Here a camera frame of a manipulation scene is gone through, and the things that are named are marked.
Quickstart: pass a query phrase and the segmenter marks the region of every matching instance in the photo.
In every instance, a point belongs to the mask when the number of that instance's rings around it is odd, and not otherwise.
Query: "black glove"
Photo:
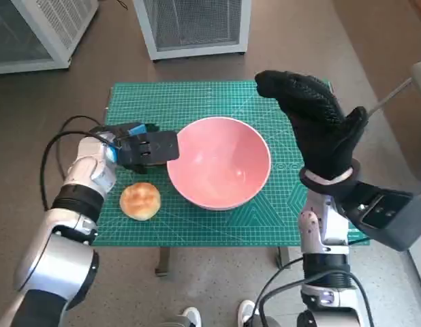
[[[275,98],[291,121],[306,169],[330,181],[352,166],[353,150],[368,123],[365,108],[345,117],[328,86],[312,76],[267,70],[255,80],[258,93]]]

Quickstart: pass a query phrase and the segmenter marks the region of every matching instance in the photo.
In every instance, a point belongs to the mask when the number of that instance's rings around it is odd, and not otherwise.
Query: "white cabinet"
[[[0,74],[67,68],[97,0],[0,0]]]
[[[247,51],[251,0],[134,0],[150,59]]]

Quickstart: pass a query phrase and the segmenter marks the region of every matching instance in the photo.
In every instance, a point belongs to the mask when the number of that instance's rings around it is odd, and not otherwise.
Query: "brown floor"
[[[252,79],[264,69],[290,69],[329,79],[346,111],[376,101],[332,1],[254,0],[244,57],[157,65],[149,60],[127,3],[129,11],[114,0],[101,3],[69,70],[0,76],[0,315],[12,298],[18,256],[42,219],[37,180],[42,151],[67,117],[102,119],[115,82]],[[62,149],[71,162],[76,138],[64,141]],[[382,114],[371,120],[356,157],[370,183],[419,187]],[[51,199],[60,185],[54,164],[46,176]],[[268,249],[179,249],[173,276],[160,281],[153,275],[156,249],[98,251],[97,283],[87,301],[70,312],[71,326],[150,326],[188,305],[199,307],[208,326],[234,326],[240,300],[256,296],[275,272]],[[376,244],[354,251],[354,270],[372,298],[377,326],[421,326],[421,291],[407,259]],[[300,277],[293,269],[284,280]],[[268,312],[284,326],[294,324],[303,308],[294,290],[270,303]]]

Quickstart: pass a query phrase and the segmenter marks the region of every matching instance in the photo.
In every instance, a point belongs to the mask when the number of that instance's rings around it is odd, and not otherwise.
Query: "bread roll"
[[[136,220],[148,220],[161,207],[161,195],[150,183],[136,183],[124,189],[120,197],[121,210]]]

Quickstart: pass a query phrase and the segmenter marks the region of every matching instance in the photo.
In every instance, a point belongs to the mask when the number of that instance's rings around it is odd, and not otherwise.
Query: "green cutting mat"
[[[164,167],[147,175],[119,169],[117,182],[98,221],[95,245],[129,247],[296,246],[297,216],[307,190],[298,180],[303,162],[290,122],[273,99],[260,97],[254,81],[116,84],[106,124],[156,123],[179,131],[208,116],[230,116],[256,128],[272,156],[270,178],[247,204],[230,211],[208,211],[186,201]],[[119,207],[122,190],[138,181],[154,184],[162,207],[149,221],[134,221]],[[352,229],[350,239],[362,237]]]

